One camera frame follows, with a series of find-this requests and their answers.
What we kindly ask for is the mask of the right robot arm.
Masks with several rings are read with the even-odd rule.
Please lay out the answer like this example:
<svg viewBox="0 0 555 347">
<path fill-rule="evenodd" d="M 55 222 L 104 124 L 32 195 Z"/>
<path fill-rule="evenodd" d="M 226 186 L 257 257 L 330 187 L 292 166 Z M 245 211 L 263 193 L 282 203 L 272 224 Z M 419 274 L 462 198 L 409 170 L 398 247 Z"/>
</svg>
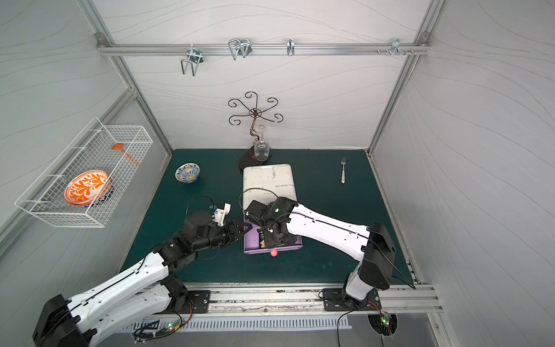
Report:
<svg viewBox="0 0 555 347">
<path fill-rule="evenodd" d="M 268 249 L 305 237 L 358 261 L 343 290 L 343 295 L 353 301 L 362 302 L 370 291 L 384 291 L 391 286 L 396 248 L 382 224 L 363 226 L 339 221 L 285 197 L 268 204 L 253 200 L 244 211 L 244 217 L 259 227 Z"/>
</svg>

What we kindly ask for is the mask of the purple drawer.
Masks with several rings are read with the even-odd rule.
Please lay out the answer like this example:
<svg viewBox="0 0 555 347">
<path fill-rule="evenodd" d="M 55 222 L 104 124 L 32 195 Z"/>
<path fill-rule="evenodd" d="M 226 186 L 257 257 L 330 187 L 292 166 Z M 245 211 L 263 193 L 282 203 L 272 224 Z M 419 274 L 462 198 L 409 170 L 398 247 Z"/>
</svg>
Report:
<svg viewBox="0 0 555 347">
<path fill-rule="evenodd" d="M 269 253 L 275 257 L 279 252 L 300 250 L 303 247 L 302 238 L 297 236 L 293 237 L 286 244 L 268 248 L 266 247 L 262 229 L 251 222 L 249 222 L 249 224 L 252 228 L 244 235 L 244 254 L 254 255 Z"/>
</svg>

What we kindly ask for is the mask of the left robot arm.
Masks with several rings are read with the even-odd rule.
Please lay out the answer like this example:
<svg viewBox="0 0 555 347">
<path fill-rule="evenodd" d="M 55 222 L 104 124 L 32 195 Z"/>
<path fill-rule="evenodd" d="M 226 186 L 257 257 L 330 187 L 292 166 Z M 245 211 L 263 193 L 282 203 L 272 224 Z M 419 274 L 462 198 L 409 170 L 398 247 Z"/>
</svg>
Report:
<svg viewBox="0 0 555 347">
<path fill-rule="evenodd" d="M 148 315 L 189 304 L 189 292 L 174 274 L 199 251 L 224 248 L 251 230 L 243 221 L 218 223 L 206 211 L 184 221 L 171 238 L 100 285 L 66 299 L 57 295 L 43 306 L 33 332 L 36 346 L 96 346 Z"/>
</svg>

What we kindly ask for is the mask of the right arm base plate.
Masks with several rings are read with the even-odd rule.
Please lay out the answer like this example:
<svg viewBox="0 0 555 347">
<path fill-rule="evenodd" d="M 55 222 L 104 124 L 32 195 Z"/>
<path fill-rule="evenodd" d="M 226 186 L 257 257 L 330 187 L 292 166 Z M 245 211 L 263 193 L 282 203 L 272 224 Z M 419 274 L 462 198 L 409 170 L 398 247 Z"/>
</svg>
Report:
<svg viewBox="0 0 555 347">
<path fill-rule="evenodd" d="M 372 289 L 364 300 L 357 300 L 347 296 L 342 289 L 322 289 L 318 293 L 326 312 L 346 311 L 376 311 L 382 310 L 382 304 L 377 289 Z"/>
</svg>

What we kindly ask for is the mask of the white drawer cabinet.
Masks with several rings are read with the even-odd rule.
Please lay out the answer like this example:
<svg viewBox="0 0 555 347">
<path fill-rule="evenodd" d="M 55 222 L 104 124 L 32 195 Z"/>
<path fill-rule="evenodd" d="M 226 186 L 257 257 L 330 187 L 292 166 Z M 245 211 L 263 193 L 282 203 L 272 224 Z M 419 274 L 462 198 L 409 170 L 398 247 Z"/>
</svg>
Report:
<svg viewBox="0 0 555 347">
<path fill-rule="evenodd" d="M 278 197 L 297 200 L 292 167 L 287 163 L 245 168 L 243 191 L 241 202 L 244 208 L 253 200 L 264 204 Z"/>
</svg>

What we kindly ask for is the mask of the black cookie packet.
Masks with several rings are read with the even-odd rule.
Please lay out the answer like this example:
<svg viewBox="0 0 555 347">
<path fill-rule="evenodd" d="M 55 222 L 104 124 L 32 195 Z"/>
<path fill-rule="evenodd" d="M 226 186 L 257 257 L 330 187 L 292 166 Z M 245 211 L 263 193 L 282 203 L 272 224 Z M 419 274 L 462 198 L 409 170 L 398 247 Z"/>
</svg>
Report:
<svg viewBox="0 0 555 347">
<path fill-rule="evenodd" d="M 260 249 L 265 249 L 266 245 L 265 245 L 265 239 L 264 239 L 264 231 L 263 230 L 258 230 L 258 247 Z"/>
</svg>

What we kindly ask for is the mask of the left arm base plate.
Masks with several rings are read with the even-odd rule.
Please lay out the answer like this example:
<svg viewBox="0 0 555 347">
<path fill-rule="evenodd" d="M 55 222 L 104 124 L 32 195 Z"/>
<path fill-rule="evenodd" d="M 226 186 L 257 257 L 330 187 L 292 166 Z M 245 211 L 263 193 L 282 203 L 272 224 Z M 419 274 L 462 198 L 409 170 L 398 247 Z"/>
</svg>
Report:
<svg viewBox="0 0 555 347">
<path fill-rule="evenodd" d="M 172 296 L 166 312 L 205 314 L 208 312 L 211 291 L 184 291 Z"/>
</svg>

